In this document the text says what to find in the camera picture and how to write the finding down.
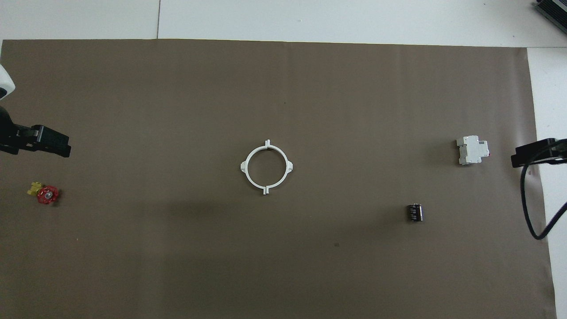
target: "white circuit breaker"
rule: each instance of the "white circuit breaker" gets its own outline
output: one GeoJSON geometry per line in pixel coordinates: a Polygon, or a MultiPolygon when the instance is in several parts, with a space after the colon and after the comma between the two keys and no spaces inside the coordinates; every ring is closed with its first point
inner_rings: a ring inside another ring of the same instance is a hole
{"type": "Polygon", "coordinates": [[[463,136],[457,140],[460,158],[459,164],[469,165],[482,162],[482,157],[490,156],[488,142],[479,141],[476,135],[463,136]]]}

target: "white surface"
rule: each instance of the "white surface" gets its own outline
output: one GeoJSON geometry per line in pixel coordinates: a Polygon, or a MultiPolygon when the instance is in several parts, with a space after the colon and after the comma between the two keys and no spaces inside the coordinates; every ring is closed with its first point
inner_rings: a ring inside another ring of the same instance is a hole
{"type": "MultiPolygon", "coordinates": [[[[567,138],[567,48],[530,48],[538,139],[567,138]]],[[[540,165],[547,221],[567,201],[567,165],[540,165]]],[[[567,318],[567,215],[547,235],[557,318],[567,318]]]]}
{"type": "Polygon", "coordinates": [[[274,188],[279,184],[281,184],[286,178],[286,176],[293,170],[293,163],[287,160],[287,156],[285,156],[284,151],[282,151],[279,147],[270,144],[270,140],[266,140],[263,146],[255,148],[250,152],[246,160],[240,164],[240,170],[246,174],[246,178],[248,178],[248,180],[250,181],[250,183],[252,183],[252,185],[258,187],[261,190],[264,190],[264,195],[267,195],[270,193],[270,188],[274,188]],[[262,186],[256,184],[250,177],[250,174],[248,173],[248,163],[250,162],[250,159],[252,158],[252,156],[254,156],[254,154],[258,153],[261,150],[267,150],[267,149],[273,149],[277,151],[280,155],[282,155],[283,159],[285,160],[285,172],[283,173],[282,178],[279,181],[277,181],[275,184],[262,186]]]}
{"type": "MultiPolygon", "coordinates": [[[[0,0],[2,39],[335,41],[567,47],[533,0],[0,0]]],[[[529,49],[539,138],[567,137],[567,49],[529,49]]],[[[540,165],[548,218],[567,198],[567,165],[540,165]]],[[[548,236],[557,318],[567,319],[567,216],[548,236]]]]}
{"type": "Polygon", "coordinates": [[[12,78],[10,77],[8,72],[6,72],[6,69],[4,69],[4,67],[1,64],[0,64],[0,87],[6,90],[6,95],[0,98],[0,100],[10,95],[10,93],[12,93],[16,88],[16,86],[14,85],[14,81],[12,81],[12,78]]]}
{"type": "Polygon", "coordinates": [[[159,0],[1,0],[0,39],[154,39],[159,0]]]}
{"type": "Polygon", "coordinates": [[[482,163],[482,157],[490,155],[488,152],[488,143],[486,141],[479,141],[479,137],[476,135],[463,136],[457,139],[456,142],[459,147],[459,164],[461,165],[482,163]]]}
{"type": "Polygon", "coordinates": [[[162,0],[159,38],[567,47],[531,0],[162,0]]]}

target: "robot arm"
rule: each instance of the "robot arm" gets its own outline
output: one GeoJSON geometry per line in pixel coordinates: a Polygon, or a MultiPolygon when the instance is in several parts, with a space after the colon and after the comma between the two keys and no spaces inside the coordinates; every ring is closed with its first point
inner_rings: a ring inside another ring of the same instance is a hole
{"type": "MultiPolygon", "coordinates": [[[[12,93],[16,86],[8,72],[0,65],[0,100],[12,93]]],[[[69,157],[69,137],[43,125],[25,127],[12,122],[8,111],[0,106],[0,150],[17,154],[19,150],[54,153],[69,157]]]]}
{"type": "Polygon", "coordinates": [[[522,197],[522,208],[524,210],[524,218],[530,230],[530,234],[537,240],[544,239],[549,231],[555,226],[559,218],[567,212],[567,203],[551,218],[551,221],[540,234],[536,234],[534,226],[531,224],[528,206],[526,204],[526,172],[528,167],[533,164],[562,164],[567,163],[567,138],[556,140],[555,138],[546,138],[530,144],[522,145],[516,148],[516,154],[511,156],[512,167],[522,167],[520,175],[520,196],[522,197]]]}

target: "red valve handle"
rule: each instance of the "red valve handle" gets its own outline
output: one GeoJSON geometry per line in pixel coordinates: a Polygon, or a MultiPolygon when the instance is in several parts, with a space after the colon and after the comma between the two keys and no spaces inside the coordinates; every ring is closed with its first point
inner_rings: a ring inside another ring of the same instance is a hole
{"type": "Polygon", "coordinates": [[[44,188],[40,189],[40,191],[37,193],[37,201],[41,204],[47,205],[55,202],[58,196],[59,191],[57,187],[47,185],[44,188]]]}

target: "yellow plastic part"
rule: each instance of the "yellow plastic part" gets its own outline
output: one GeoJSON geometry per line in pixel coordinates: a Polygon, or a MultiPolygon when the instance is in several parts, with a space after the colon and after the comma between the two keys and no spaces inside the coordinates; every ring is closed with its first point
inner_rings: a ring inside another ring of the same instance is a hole
{"type": "Polygon", "coordinates": [[[40,182],[33,182],[32,187],[29,189],[28,194],[37,196],[37,192],[43,188],[43,185],[40,182]]]}

